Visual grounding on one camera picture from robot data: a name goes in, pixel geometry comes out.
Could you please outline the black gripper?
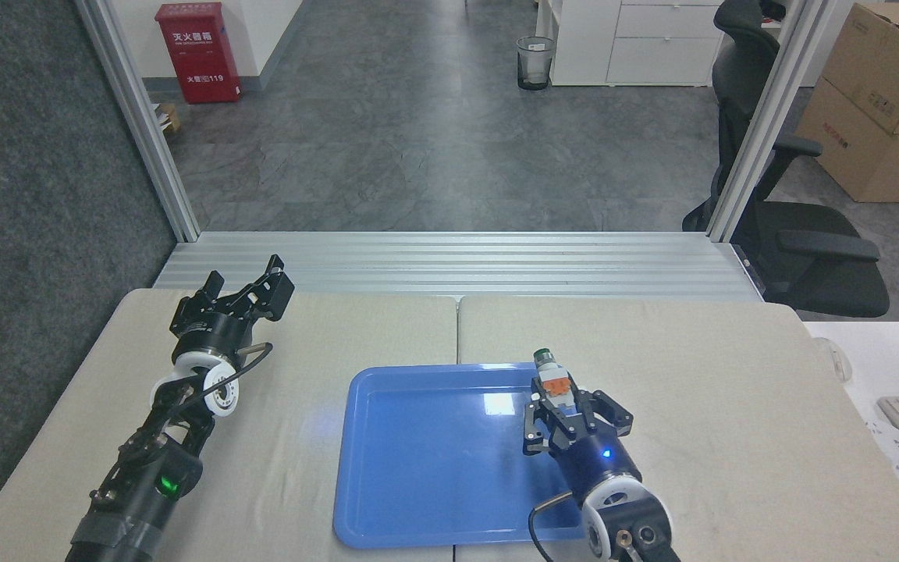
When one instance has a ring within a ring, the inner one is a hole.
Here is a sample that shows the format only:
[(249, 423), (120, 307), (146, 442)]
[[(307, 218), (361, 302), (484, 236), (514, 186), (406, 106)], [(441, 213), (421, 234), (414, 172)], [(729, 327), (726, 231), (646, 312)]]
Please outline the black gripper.
[(632, 461), (620, 437), (631, 433), (634, 416), (602, 390), (575, 393), (575, 405), (585, 420), (589, 432), (602, 430), (602, 423), (613, 427), (614, 433), (596, 433), (582, 437), (568, 448), (561, 445), (570, 438), (567, 416), (547, 395), (540, 379), (531, 380), (531, 399), (524, 409), (522, 453), (534, 456), (549, 449), (557, 452), (557, 463), (574, 500), (585, 500), (598, 484), (618, 475), (630, 475), (638, 482), (642, 476)]
[(295, 285), (284, 267), (281, 257), (272, 254), (263, 275), (226, 296), (227, 314), (206, 311), (214, 305), (224, 284), (218, 271), (210, 271), (204, 285), (194, 295), (179, 300), (172, 314), (171, 334), (178, 343), (171, 360), (196, 351), (240, 361), (239, 349), (252, 344), (254, 323), (261, 318), (280, 320), (290, 302)]

